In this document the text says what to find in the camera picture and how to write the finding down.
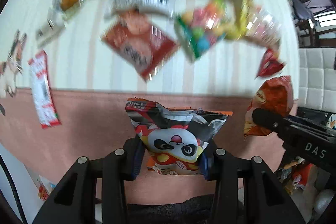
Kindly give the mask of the orange chip bag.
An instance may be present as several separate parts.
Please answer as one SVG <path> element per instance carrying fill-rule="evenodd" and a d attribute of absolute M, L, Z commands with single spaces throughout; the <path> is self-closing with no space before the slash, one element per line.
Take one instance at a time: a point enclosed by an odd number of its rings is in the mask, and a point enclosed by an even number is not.
<path fill-rule="evenodd" d="M 274 77 L 266 80 L 252 98 L 244 124 L 244 138 L 250 135 L 267 136 L 271 130 L 257 125 L 252 120 L 252 113 L 256 108 L 265 109 L 283 117 L 287 116 L 294 104 L 293 88 L 290 76 Z"/>

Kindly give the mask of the panda snack bag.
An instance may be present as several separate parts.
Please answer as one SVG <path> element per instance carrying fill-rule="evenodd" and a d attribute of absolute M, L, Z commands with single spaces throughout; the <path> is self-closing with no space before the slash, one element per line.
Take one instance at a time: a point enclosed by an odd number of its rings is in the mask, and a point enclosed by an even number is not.
<path fill-rule="evenodd" d="M 158 102 L 129 98 L 125 110 L 149 152 L 149 171 L 163 175 L 201 173 L 201 155 L 231 111 L 166 108 Z"/>

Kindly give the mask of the yellow clear snack bag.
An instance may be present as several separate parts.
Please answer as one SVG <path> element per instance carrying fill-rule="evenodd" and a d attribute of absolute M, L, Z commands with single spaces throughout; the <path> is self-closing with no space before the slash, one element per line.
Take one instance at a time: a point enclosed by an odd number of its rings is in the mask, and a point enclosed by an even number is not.
<path fill-rule="evenodd" d="M 235 20 L 225 31 L 227 39 L 244 39 L 275 51 L 280 48 L 281 24 L 272 14 L 253 0 L 234 0 L 234 8 Z"/>

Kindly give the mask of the colourful candy bag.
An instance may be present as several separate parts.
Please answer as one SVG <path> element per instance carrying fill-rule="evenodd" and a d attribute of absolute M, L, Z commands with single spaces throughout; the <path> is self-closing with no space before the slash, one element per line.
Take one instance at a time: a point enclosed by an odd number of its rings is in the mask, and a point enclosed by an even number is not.
<path fill-rule="evenodd" d="M 204 55 L 233 29 L 233 20 L 227 16 L 224 0 L 209 0 L 203 7 L 188 10 L 177 16 L 174 29 L 190 61 Z"/>

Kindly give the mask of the red square snack packet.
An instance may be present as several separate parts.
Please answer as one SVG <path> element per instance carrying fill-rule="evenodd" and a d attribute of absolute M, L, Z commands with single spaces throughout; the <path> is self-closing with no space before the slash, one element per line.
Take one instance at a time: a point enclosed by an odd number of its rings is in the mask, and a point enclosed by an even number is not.
<path fill-rule="evenodd" d="M 161 66 L 179 49 L 179 45 L 137 10 L 118 14 L 117 22 L 101 37 L 135 70 L 144 81 L 158 73 Z"/>

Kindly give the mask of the white padded chair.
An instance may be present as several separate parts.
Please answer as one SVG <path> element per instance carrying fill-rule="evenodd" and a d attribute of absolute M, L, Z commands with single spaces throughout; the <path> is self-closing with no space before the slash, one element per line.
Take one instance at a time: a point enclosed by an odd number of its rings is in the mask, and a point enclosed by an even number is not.
<path fill-rule="evenodd" d="M 335 48 L 299 49 L 298 106 L 335 113 Z"/>

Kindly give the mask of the small red snack packet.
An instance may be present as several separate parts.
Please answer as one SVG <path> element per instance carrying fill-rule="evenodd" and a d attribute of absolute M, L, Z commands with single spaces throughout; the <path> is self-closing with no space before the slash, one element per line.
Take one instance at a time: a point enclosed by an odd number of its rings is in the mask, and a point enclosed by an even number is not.
<path fill-rule="evenodd" d="M 278 52 L 268 48 L 262 59 L 256 77 L 271 77 L 279 73 L 284 67 L 285 63 L 278 58 Z"/>

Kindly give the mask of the red white snack bar packet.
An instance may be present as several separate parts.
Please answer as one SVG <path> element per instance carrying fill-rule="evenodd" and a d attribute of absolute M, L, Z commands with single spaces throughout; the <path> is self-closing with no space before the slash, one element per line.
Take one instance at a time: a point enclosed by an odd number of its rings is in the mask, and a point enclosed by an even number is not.
<path fill-rule="evenodd" d="M 41 50 L 28 62 L 35 110 L 42 128 L 61 125 L 49 85 L 47 54 Z"/>

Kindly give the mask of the striped cat play mat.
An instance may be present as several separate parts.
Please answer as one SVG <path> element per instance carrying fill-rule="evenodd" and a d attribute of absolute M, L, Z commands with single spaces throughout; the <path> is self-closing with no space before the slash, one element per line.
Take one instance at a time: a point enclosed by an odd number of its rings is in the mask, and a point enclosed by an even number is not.
<path fill-rule="evenodd" d="M 106 45 L 101 36 L 109 0 L 85 0 L 66 28 L 47 45 L 52 95 L 61 125 L 43 129 L 30 86 L 29 59 L 39 51 L 36 31 L 46 20 L 52 0 L 8 0 L 1 12 L 1 58 L 17 31 L 27 35 L 17 94 L 1 102 L 1 144 L 35 172 L 58 182 L 80 156 L 97 159 L 122 147 L 134 129 L 124 109 L 129 97 L 166 107 L 232 111 L 215 137 L 219 147 L 237 157 L 261 156 L 277 169 L 284 154 L 275 135 L 244 137 L 244 116 L 263 83 L 256 77 L 264 48 L 244 40 L 222 41 L 190 63 L 178 51 L 158 73 L 144 81 L 132 65 Z"/>

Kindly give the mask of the white packet near egg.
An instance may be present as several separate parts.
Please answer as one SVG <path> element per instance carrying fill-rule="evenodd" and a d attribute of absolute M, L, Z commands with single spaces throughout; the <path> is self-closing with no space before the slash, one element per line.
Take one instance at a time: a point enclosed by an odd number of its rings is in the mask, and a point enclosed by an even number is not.
<path fill-rule="evenodd" d="M 49 8 L 46 21 L 35 32 L 37 47 L 42 48 L 65 28 L 63 13 Z"/>

